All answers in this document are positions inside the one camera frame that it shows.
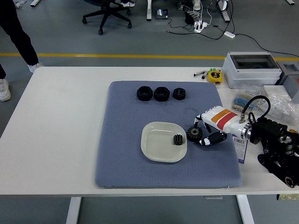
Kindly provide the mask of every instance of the red stripe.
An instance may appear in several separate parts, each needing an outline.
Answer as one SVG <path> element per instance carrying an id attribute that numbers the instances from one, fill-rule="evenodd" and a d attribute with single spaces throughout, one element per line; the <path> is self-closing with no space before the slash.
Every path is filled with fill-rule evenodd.
<path id="1" fill-rule="evenodd" d="M 225 124 L 231 120 L 234 116 L 237 116 L 235 113 L 230 112 L 227 115 L 225 115 L 217 124 L 217 127 L 219 127 L 221 130 L 223 130 L 223 127 Z"/>

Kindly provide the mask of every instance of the tape measure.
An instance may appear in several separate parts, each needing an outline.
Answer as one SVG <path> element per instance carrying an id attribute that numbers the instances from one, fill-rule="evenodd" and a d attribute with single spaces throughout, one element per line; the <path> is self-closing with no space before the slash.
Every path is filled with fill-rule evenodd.
<path id="1" fill-rule="evenodd" d="M 207 75 L 207 80 L 214 84 L 221 84 L 222 83 L 223 73 L 222 71 L 217 71 L 215 68 L 210 69 Z"/>

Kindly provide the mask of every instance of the office chair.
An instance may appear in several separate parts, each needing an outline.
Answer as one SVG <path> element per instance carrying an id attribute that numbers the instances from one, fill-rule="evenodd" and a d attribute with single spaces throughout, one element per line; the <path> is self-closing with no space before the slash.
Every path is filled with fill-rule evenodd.
<path id="1" fill-rule="evenodd" d="M 120 18 L 124 21 L 129 22 L 128 28 L 129 29 L 132 28 L 131 20 L 129 20 L 127 17 L 124 17 L 123 15 L 118 13 L 119 11 L 126 10 L 127 14 L 130 15 L 131 14 L 130 9 L 125 8 L 122 4 L 116 3 L 115 0 L 84 0 L 84 1 L 86 1 L 90 4 L 92 4 L 92 5 L 101 7 L 101 10 L 99 10 L 99 11 L 83 15 L 83 20 L 82 20 L 82 22 L 84 24 L 86 24 L 87 23 L 87 21 L 86 21 L 87 17 L 96 16 L 96 15 L 104 15 L 103 20 L 102 20 L 101 25 L 100 25 L 100 29 L 99 29 L 99 34 L 100 35 L 103 35 L 103 26 L 104 26 L 108 16 L 110 16 L 110 15 L 114 15 L 117 18 Z M 118 7 L 110 7 L 110 3 L 116 4 L 116 5 L 118 5 Z"/>

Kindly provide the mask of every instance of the white plate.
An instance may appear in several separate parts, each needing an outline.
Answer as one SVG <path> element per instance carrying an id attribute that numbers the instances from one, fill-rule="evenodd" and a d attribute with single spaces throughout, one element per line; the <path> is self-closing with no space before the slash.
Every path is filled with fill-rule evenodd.
<path id="1" fill-rule="evenodd" d="M 173 136 L 181 134 L 183 144 L 176 146 Z M 165 122 L 152 122 L 147 124 L 142 131 L 141 150 L 143 154 L 153 161 L 177 162 L 187 152 L 186 133 L 177 124 Z"/>

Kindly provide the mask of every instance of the person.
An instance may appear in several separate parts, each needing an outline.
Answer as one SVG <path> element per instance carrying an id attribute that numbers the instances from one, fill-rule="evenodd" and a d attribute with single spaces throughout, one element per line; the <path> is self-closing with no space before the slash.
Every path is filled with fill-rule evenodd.
<path id="1" fill-rule="evenodd" d="M 10 36 L 30 72 L 33 73 L 38 67 L 43 66 L 38 62 L 29 36 L 22 29 L 13 0 L 0 0 L 0 26 Z M 11 97 L 5 77 L 6 73 L 0 64 L 0 101 L 7 101 Z"/>
<path id="2" fill-rule="evenodd" d="M 135 2 L 130 1 L 130 0 L 121 0 L 121 4 L 124 7 L 134 7 L 135 6 Z"/>

